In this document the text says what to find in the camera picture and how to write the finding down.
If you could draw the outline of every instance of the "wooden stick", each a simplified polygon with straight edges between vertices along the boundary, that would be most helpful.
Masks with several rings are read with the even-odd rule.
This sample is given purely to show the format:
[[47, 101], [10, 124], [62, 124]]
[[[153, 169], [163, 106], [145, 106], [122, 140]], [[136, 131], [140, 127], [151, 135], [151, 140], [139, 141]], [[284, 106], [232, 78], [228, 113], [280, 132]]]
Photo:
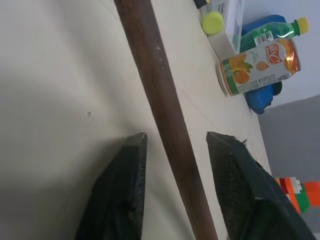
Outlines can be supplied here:
[[115, 5], [195, 238], [218, 240], [151, 2]]

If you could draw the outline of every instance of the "orange juice bottle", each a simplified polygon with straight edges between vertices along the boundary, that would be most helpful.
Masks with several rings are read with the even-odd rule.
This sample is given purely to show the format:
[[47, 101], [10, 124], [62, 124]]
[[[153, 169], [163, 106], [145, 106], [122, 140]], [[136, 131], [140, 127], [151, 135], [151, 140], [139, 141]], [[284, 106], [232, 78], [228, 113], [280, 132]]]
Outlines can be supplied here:
[[279, 38], [223, 60], [217, 75], [223, 93], [234, 96], [288, 79], [300, 70], [294, 41]]

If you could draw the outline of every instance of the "table surface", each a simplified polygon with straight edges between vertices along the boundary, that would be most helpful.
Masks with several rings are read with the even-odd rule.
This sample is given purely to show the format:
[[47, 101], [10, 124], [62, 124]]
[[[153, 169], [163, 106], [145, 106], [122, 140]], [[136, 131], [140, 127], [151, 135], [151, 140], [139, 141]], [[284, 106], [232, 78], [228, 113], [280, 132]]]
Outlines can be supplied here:
[[[252, 156], [270, 171], [259, 121], [243, 95], [223, 95], [219, 59], [193, 1], [152, 0], [152, 5], [217, 235], [225, 240], [206, 134], [247, 140]], [[72, 239], [91, 187], [107, 165], [95, 162], [97, 149], [107, 145], [116, 153], [116, 143], [146, 132], [142, 239], [194, 239], [114, 3], [8, 1], [0, 16], [5, 46], [0, 110], [6, 112], [2, 134], [10, 139], [1, 148], [8, 201], [0, 210], [13, 213], [1, 235]], [[12, 98], [8, 111], [5, 103]]]

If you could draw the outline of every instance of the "green bottle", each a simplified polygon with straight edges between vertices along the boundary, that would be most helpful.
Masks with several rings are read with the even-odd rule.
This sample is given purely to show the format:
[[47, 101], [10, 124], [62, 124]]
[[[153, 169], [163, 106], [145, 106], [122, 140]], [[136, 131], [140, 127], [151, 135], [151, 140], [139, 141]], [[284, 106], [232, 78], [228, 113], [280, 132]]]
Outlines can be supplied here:
[[293, 23], [270, 22], [241, 37], [240, 53], [253, 49], [264, 42], [279, 38], [293, 38], [308, 31], [309, 23], [306, 17], [294, 20]]

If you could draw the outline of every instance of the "yellow lid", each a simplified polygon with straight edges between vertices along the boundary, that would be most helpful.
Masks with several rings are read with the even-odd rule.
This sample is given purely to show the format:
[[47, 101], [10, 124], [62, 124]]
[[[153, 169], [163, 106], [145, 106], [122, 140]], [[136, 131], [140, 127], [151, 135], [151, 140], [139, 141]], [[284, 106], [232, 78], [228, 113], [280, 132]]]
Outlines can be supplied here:
[[300, 34], [309, 32], [309, 22], [306, 17], [301, 17], [296, 20], [299, 26]]
[[224, 27], [224, 19], [220, 12], [209, 12], [202, 21], [202, 28], [206, 34], [217, 34]]

